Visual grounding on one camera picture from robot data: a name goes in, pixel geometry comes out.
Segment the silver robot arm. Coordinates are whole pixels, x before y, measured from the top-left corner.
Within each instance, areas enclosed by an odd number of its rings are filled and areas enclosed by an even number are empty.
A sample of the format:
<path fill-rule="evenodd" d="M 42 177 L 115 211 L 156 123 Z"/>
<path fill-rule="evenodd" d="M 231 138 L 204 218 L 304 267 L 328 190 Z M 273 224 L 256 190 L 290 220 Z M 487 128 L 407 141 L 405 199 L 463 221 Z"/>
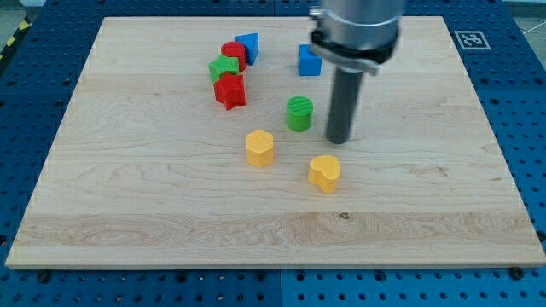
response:
<path fill-rule="evenodd" d="M 309 9 L 316 22 L 311 52 L 347 72 L 375 75 L 396 48 L 404 0 L 322 0 Z"/>

